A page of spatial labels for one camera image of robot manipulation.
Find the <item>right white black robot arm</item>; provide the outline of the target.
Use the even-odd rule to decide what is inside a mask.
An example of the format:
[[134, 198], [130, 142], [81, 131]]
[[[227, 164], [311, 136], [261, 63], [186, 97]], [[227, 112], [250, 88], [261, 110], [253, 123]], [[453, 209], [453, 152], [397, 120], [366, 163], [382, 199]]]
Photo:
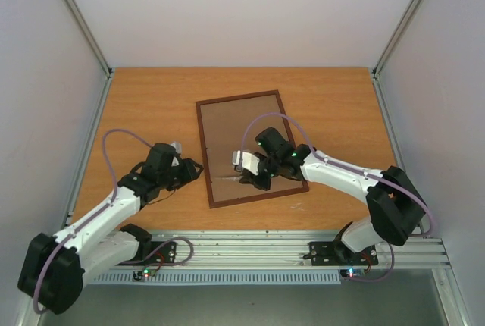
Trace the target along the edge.
[[268, 191], [276, 177], [323, 184], [361, 201], [368, 216], [345, 225], [330, 244], [338, 265], [349, 265], [361, 251], [378, 243], [404, 245], [425, 216], [424, 201], [407, 174], [391, 166], [385, 171], [336, 160], [308, 144], [294, 146], [274, 127], [255, 138], [259, 150], [233, 153], [240, 183]]

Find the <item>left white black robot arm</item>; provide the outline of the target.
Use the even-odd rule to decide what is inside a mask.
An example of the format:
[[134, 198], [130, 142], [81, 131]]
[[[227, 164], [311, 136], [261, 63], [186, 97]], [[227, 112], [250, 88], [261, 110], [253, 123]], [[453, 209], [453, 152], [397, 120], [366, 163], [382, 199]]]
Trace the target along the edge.
[[150, 235], [129, 224], [111, 231], [140, 212], [162, 190], [174, 191], [197, 180], [201, 164], [182, 158], [177, 144], [156, 143], [114, 189], [80, 220], [53, 235], [36, 235], [27, 248], [17, 281], [34, 307], [59, 315], [79, 298], [95, 277], [116, 265], [143, 264], [152, 257]]

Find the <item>brown wooden picture frame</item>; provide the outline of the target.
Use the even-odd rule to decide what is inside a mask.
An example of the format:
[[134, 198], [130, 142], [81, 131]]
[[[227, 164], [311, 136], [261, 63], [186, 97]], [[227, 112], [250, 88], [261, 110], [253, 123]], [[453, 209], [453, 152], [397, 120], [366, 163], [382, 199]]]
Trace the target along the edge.
[[276, 128], [290, 143], [295, 142], [288, 121], [278, 116], [260, 119], [252, 126], [249, 134], [243, 136], [248, 125], [260, 115], [285, 112], [278, 91], [199, 101], [196, 103], [196, 111], [209, 208], [222, 208], [309, 191], [305, 181], [282, 177], [274, 178], [268, 191], [257, 190], [252, 185], [241, 184], [239, 181], [213, 180], [215, 177], [238, 176], [232, 165], [233, 152], [240, 148], [247, 152], [260, 152], [255, 138], [268, 127]]

